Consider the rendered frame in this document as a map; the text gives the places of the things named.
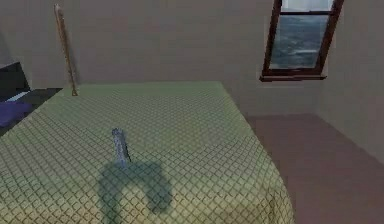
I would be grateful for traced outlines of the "green quilted bed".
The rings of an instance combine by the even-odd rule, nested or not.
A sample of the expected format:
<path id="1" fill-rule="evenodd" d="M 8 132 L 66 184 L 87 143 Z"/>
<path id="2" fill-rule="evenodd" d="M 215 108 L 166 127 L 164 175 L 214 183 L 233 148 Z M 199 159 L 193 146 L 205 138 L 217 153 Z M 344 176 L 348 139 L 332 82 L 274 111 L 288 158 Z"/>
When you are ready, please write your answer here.
<path id="1" fill-rule="evenodd" d="M 296 224 L 275 163 L 222 84 L 76 90 L 0 137 L 0 224 Z"/>

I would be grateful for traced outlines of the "blue grey upright object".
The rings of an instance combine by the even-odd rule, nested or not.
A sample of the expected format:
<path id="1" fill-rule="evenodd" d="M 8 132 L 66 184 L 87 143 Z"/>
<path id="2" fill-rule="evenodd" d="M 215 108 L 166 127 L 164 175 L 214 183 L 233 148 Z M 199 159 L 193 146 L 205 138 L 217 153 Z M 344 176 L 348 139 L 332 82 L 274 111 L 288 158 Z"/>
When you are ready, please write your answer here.
<path id="1" fill-rule="evenodd" d="M 120 128 L 114 128 L 111 133 L 118 161 L 122 167 L 126 167 L 127 163 L 131 161 L 131 158 L 128 152 L 124 131 Z"/>

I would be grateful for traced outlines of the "dark wooden framed window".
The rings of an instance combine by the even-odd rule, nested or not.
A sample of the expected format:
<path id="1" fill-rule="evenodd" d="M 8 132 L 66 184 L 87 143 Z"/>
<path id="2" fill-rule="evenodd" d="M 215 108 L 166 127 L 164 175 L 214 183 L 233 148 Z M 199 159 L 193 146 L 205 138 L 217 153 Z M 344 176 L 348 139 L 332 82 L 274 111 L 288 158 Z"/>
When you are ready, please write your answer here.
<path id="1" fill-rule="evenodd" d="M 345 0 L 273 0 L 260 80 L 324 80 Z"/>

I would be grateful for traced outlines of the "tan wooden baseball bat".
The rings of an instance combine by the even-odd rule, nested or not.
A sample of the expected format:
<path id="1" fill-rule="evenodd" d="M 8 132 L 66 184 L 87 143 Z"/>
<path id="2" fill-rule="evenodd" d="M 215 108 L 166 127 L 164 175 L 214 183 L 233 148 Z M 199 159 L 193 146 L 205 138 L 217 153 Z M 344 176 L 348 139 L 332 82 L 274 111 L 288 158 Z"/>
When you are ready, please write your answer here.
<path id="1" fill-rule="evenodd" d="M 78 93 L 76 90 L 74 73 L 73 73 L 72 63 L 71 63 L 71 58 L 70 58 L 69 45 L 68 45 L 68 39 L 67 39 L 67 34 L 66 34 L 65 22 L 64 22 L 64 15 L 63 15 L 62 9 L 58 3 L 54 4 L 53 9 L 54 9 L 54 14 L 55 14 L 55 20 L 56 20 L 58 34 L 59 34 L 60 42 L 62 45 L 62 51 L 63 51 L 64 58 L 66 61 L 66 69 L 68 72 L 69 82 L 71 85 L 71 94 L 73 96 L 77 96 Z"/>

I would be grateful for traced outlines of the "purple cushion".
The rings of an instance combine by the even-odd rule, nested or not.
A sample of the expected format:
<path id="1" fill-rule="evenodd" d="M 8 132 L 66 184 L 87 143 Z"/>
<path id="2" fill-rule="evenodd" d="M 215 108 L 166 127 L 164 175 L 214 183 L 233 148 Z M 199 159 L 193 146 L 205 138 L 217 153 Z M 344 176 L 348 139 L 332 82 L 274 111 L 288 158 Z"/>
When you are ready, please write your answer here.
<path id="1" fill-rule="evenodd" d="M 29 103 L 0 102 L 0 127 L 6 127 L 16 120 L 23 119 L 31 110 L 32 105 Z"/>

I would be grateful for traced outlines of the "black desk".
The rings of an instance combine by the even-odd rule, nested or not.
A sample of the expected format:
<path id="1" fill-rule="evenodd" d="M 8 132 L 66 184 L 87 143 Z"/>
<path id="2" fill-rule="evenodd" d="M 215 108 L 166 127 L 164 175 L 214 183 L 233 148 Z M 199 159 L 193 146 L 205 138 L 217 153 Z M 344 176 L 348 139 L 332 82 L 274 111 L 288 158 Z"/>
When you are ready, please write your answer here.
<path id="1" fill-rule="evenodd" d="M 31 104 L 32 110 L 27 116 L 59 91 L 60 88 L 32 90 L 20 62 L 0 64 L 0 102 L 16 101 Z M 0 127 L 0 137 L 23 119 L 16 120 L 6 127 Z"/>

